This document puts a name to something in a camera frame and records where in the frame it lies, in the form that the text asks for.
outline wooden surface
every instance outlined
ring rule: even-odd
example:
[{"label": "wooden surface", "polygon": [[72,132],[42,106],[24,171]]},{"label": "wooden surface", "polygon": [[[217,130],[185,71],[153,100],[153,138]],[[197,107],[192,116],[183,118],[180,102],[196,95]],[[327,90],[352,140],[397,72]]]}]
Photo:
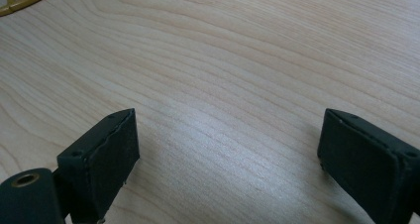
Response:
[{"label": "wooden surface", "polygon": [[371,223],[319,167],[327,107],[420,148],[420,0],[44,0],[0,35],[0,180],[136,108],[107,223]]}]

